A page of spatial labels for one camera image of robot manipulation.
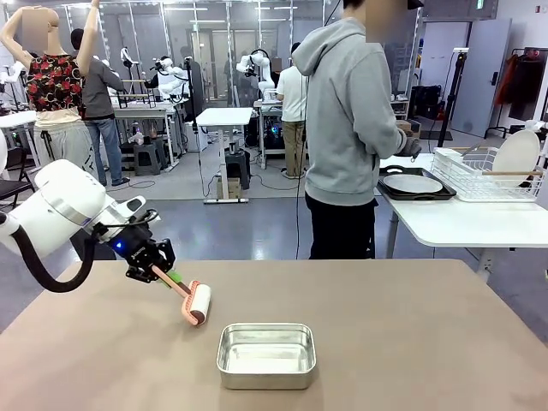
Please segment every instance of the hand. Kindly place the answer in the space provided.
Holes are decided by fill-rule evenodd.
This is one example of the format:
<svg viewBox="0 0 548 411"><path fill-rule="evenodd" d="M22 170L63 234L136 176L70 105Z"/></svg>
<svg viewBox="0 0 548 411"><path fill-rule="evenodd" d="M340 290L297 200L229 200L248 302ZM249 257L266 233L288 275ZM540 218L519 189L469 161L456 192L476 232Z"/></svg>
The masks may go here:
<svg viewBox="0 0 548 411"><path fill-rule="evenodd" d="M419 141L417 139L408 138L403 149L396 155L398 157L417 158L421 151L422 147L420 146Z"/></svg>

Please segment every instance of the black tray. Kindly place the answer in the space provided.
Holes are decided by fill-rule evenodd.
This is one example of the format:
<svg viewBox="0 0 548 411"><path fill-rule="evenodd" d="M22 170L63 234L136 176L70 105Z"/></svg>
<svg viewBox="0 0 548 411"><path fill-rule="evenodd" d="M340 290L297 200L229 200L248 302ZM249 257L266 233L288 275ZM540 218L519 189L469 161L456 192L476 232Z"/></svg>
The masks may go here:
<svg viewBox="0 0 548 411"><path fill-rule="evenodd" d="M439 190L437 193L406 193L405 191L396 190L394 188L388 187L386 184L383 183L383 179L386 176L394 175L394 174L411 174L414 176L424 176L428 178L432 178L433 180L436 180L437 182L441 183L444 188ZM378 184L377 188L388 195L393 200L403 200L403 201L443 201L443 200L450 200L453 197L456 196L456 191L449 187L447 184L442 182L439 178L437 178L434 174L432 174L430 171L426 171L425 169L420 168L406 168L402 167L400 165L391 165L390 167L385 167L383 169L380 169L378 173Z"/></svg>

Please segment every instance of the drawstring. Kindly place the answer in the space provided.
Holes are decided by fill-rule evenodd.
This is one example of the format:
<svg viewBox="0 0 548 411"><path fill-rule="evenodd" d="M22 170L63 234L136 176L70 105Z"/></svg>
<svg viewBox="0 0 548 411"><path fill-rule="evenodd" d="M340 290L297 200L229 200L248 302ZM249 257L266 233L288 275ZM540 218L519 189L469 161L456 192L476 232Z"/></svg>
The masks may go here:
<svg viewBox="0 0 548 411"><path fill-rule="evenodd" d="M50 156L50 159L55 160L55 155L53 154L53 148L51 148L50 133L48 133L47 130L43 130L40 133L40 138L44 141L45 149L48 151L48 155Z"/></svg>

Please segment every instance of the floral crop top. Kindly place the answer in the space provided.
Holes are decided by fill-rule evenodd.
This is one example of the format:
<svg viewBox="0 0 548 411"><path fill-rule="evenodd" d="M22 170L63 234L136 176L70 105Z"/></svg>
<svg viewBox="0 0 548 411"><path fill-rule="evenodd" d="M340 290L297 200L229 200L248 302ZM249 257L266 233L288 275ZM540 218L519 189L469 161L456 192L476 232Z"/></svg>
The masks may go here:
<svg viewBox="0 0 548 411"><path fill-rule="evenodd" d="M68 54L33 58L28 70L27 93L36 111L82 106L82 78L76 57Z"/></svg>

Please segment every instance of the person in white t-shirt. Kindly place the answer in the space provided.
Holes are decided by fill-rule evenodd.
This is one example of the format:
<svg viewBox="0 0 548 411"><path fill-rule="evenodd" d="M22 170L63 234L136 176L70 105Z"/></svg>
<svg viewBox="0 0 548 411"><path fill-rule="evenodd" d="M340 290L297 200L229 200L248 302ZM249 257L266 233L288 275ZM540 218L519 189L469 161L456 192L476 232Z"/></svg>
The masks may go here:
<svg viewBox="0 0 548 411"><path fill-rule="evenodd" d="M293 44L292 54L299 44ZM283 171L283 176L299 179L304 176L303 133L307 110L307 78L295 66L286 68L280 74L276 95L278 100L283 101L283 143L287 167Z"/></svg>

